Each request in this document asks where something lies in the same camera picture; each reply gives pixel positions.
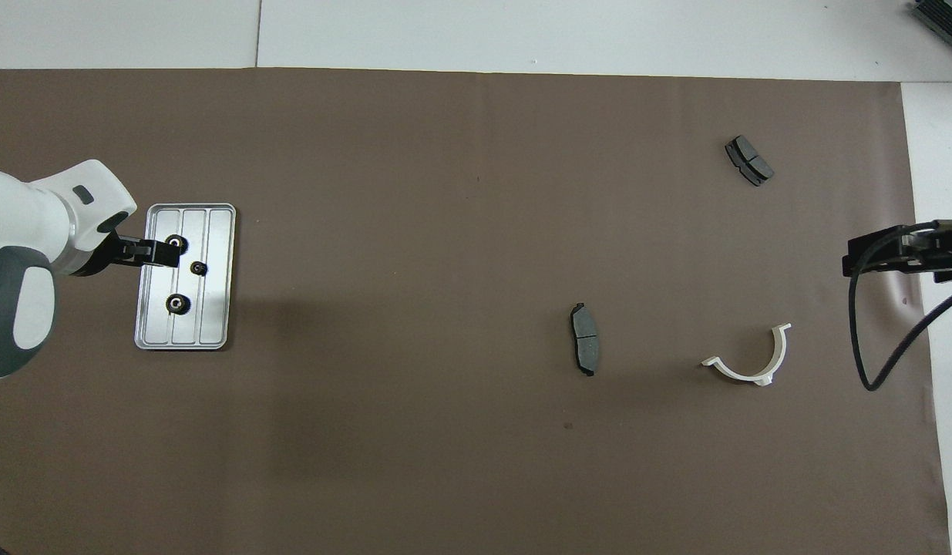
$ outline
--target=metal plate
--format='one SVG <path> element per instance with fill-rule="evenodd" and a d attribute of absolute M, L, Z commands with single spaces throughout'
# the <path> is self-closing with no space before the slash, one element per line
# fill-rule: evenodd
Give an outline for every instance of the metal plate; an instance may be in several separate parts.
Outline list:
<path fill-rule="evenodd" d="M 133 340 L 148 350 L 222 347 L 228 337 L 236 208 L 226 203 L 154 204 L 147 211 L 144 236 L 164 241 L 170 235 L 187 239 L 187 249 L 179 267 L 140 268 Z M 207 273 L 191 273 L 193 262 L 207 264 Z M 168 312 L 172 294 L 190 299 L 187 313 Z"/>

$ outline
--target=brown paper mat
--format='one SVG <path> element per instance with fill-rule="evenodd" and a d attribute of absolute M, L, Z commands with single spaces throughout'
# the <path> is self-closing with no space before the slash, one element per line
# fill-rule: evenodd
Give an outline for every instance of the brown paper mat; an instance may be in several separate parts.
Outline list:
<path fill-rule="evenodd" d="M 137 271 L 63 278 L 0 382 L 15 553 L 948 552 L 927 344 L 866 393 L 839 275 L 913 221 L 897 84 L 0 71 L 1 171 L 88 158 L 129 235 L 236 205 L 233 337 L 138 351 Z M 920 296 L 860 297 L 878 365 Z M 761 368 L 785 321 L 774 385 L 698 366 Z"/>

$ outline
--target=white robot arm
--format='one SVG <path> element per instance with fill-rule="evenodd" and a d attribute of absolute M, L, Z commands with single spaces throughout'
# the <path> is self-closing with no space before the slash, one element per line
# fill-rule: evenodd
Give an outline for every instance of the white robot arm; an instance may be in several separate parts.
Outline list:
<path fill-rule="evenodd" d="M 116 234 L 135 210 L 98 160 L 32 183 L 0 172 L 0 378 L 45 344 L 56 275 L 91 275 L 109 263 L 176 267 L 177 246 Z"/>

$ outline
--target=black gear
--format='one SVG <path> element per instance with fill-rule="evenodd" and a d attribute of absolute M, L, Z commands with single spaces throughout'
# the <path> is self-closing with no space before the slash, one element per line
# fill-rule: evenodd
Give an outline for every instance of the black gear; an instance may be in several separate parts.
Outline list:
<path fill-rule="evenodd" d="M 191 300 L 182 294 L 173 294 L 168 297 L 164 306 L 167 307 L 168 312 L 171 314 L 187 314 L 191 309 Z"/>
<path fill-rule="evenodd" d="M 174 234 L 168 235 L 168 238 L 164 240 L 165 243 L 179 247 L 180 253 L 184 254 L 184 251 L 187 250 L 187 239 L 184 239 L 182 236 Z"/>

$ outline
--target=curved white part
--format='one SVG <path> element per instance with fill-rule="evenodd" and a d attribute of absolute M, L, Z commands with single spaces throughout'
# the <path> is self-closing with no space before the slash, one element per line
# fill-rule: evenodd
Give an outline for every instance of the curved white part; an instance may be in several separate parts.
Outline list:
<path fill-rule="evenodd" d="M 732 377 L 732 379 L 741 380 L 741 382 L 753 382 L 760 386 L 769 385 L 774 382 L 774 372 L 777 372 L 778 368 L 781 368 L 783 358 L 787 354 L 787 336 L 785 336 L 785 330 L 787 328 L 790 328 L 790 324 L 780 324 L 779 326 L 771 328 L 771 331 L 774 331 L 774 355 L 771 356 L 771 361 L 767 363 L 767 366 L 754 375 L 737 375 L 737 373 L 730 370 L 729 366 L 726 366 L 722 358 L 718 356 L 707 358 L 702 361 L 701 364 L 703 366 L 715 366 L 715 369 L 718 369 L 723 375 Z"/>

